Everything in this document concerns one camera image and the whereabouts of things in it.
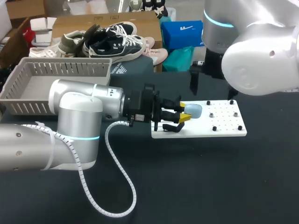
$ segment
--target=logo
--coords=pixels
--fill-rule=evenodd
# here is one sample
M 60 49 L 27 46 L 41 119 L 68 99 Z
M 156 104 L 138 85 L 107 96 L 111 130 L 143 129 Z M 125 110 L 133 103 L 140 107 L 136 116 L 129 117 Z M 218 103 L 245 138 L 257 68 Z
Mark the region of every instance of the logo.
M 189 26 L 189 27 L 181 27 L 181 30 L 185 30 L 185 29 L 190 29 L 192 28 L 193 26 Z
M 111 74 L 124 74 L 127 70 L 121 65 L 121 62 L 116 65 Z
M 127 70 L 125 69 L 125 67 L 123 67 L 122 65 L 120 66 L 120 68 L 116 71 L 117 74 L 124 74 L 126 73 Z

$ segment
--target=black table surface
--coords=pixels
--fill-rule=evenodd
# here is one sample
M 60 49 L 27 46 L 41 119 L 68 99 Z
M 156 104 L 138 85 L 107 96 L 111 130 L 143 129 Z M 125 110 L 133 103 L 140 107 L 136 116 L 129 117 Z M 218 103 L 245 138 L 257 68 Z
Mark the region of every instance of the black table surface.
M 113 78 L 128 94 L 144 83 L 161 97 L 182 100 L 226 99 L 225 81 L 199 77 L 197 96 L 188 73 Z M 2 224 L 297 224 L 299 222 L 299 94 L 253 97 L 239 94 L 246 137 L 159 139 L 150 125 L 135 123 L 110 132 L 109 140 L 137 190 L 137 205 L 127 217 L 107 218 L 87 200 L 75 171 L 24 171 L 0 174 Z M 55 117 L 5 113 L 2 123 L 44 122 Z M 109 123 L 104 122 L 101 136 Z M 123 212 L 131 189 L 100 139 L 95 166 L 85 171 L 95 201 Z

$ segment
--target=white spiral cable wrap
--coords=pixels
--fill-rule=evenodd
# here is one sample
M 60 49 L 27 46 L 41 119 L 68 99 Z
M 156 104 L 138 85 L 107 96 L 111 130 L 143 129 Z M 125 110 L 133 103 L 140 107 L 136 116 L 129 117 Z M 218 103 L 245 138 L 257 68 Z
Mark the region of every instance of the white spiral cable wrap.
M 95 200 L 93 199 L 88 187 L 87 187 L 87 184 L 86 184 L 86 181 L 85 181 L 85 178 L 84 178 L 84 174 L 83 174 L 83 170 L 82 170 L 82 167 L 81 167 L 81 162 L 80 162 L 80 159 L 78 157 L 78 154 L 75 150 L 75 148 L 73 147 L 73 145 L 71 144 L 71 140 L 67 139 L 65 136 L 57 133 L 57 132 L 54 132 L 52 131 L 51 129 L 49 129 L 48 127 L 44 127 L 44 126 L 37 126 L 37 125 L 22 125 L 22 126 L 25 126 L 25 127 L 29 127 L 29 128 L 32 128 L 32 129 L 35 129 L 35 130 L 38 130 L 40 132 L 43 132 L 43 133 L 46 133 L 46 134 L 54 134 L 54 137 L 63 141 L 67 147 L 70 149 L 70 151 L 72 152 L 73 156 L 74 156 L 74 159 L 76 161 L 76 164 L 78 166 L 78 171 L 79 171 L 79 176 L 80 176 L 80 180 L 81 180 L 81 183 L 82 183 L 82 186 L 84 188 L 84 191 L 85 191 L 85 194 L 88 198 L 88 200 L 90 201 L 90 203 L 93 205 L 93 207 L 98 211 L 100 212 L 101 214 L 105 215 L 105 216 L 108 216 L 108 217 L 113 217 L 113 218 L 120 218 L 120 217 L 124 217 L 126 215 L 128 215 L 131 211 L 133 211 L 135 205 L 136 205 L 136 202 L 137 202 L 137 195 L 136 195 L 136 190 L 135 190 L 135 187 L 131 181 L 131 179 L 129 178 L 128 174 L 125 172 L 125 170 L 123 169 L 123 167 L 121 166 L 120 162 L 118 161 L 118 159 L 116 158 L 115 154 L 113 153 L 112 151 L 112 148 L 109 144 L 109 140 L 108 140 L 108 134 L 109 134 L 109 131 L 111 130 L 112 127 L 116 126 L 116 125 L 125 125 L 125 126 L 129 126 L 129 123 L 126 122 L 126 121 L 116 121 L 114 123 L 112 123 L 106 130 L 105 132 L 105 143 L 107 145 L 107 148 L 112 156 L 112 158 L 114 159 L 116 165 L 118 166 L 118 168 L 121 170 L 121 172 L 123 173 L 123 175 L 125 176 L 126 180 L 128 181 L 131 189 L 132 189 L 132 193 L 133 193 L 133 202 L 132 202 L 132 205 L 131 207 L 125 211 L 125 212 L 122 212 L 122 213 L 111 213 L 111 212 L 108 212 L 108 211 L 105 211 L 104 209 L 102 209 L 96 202 Z

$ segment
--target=light blue object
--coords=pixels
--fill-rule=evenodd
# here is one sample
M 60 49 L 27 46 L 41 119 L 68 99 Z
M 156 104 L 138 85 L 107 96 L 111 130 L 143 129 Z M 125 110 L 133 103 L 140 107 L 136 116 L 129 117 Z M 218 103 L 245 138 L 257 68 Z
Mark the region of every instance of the light blue object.
M 177 49 L 163 62 L 163 71 L 188 71 L 193 58 L 194 47 Z
M 92 137 L 92 138 L 79 138 L 79 137 L 71 137 L 71 136 L 66 136 L 64 135 L 66 138 L 70 139 L 70 140 L 85 140 L 85 141 L 88 141 L 88 140 L 97 140 L 99 139 L 100 137 Z
M 222 22 L 217 22 L 217 21 L 213 20 L 212 18 L 210 18 L 210 17 L 206 14 L 206 11 L 205 11 L 205 10 L 204 10 L 204 14 L 205 14 L 205 17 L 206 17 L 211 23 L 214 23 L 214 24 L 217 25 L 217 26 L 228 27 L 228 28 L 233 28 L 233 27 L 234 27 L 232 24 L 229 24 L 229 23 L 222 23 Z
M 191 118 L 200 118 L 202 107 L 199 104 L 187 104 L 184 113 L 192 115 Z

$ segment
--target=cardboard box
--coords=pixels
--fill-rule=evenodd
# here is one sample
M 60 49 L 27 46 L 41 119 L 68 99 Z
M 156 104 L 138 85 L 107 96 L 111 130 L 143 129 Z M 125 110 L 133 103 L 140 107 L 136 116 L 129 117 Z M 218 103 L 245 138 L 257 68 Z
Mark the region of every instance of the cardboard box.
M 6 3 L 13 27 L 18 27 L 27 17 L 46 17 L 45 0 L 21 0 Z
M 6 36 L 9 40 L 0 52 L 0 67 L 7 68 L 11 64 L 17 64 L 23 57 L 28 56 L 28 45 L 23 38 L 23 30 L 30 26 L 30 19 L 27 18 L 18 28 L 13 28 Z
M 75 30 L 88 30 L 93 24 L 99 24 L 102 28 L 105 28 L 122 21 L 134 23 L 137 27 L 137 35 L 153 37 L 155 39 L 153 49 L 162 48 L 159 19 L 154 11 L 58 17 L 53 25 L 52 38 L 61 37 L 63 34 Z M 157 66 L 157 71 L 162 71 L 162 65 Z
M 28 56 L 28 44 L 23 38 L 23 31 L 30 27 L 30 18 L 46 17 L 44 0 L 21 0 L 7 2 L 7 11 L 12 30 L 6 35 L 8 42 L 0 52 L 0 67 L 7 68 L 11 64 Z

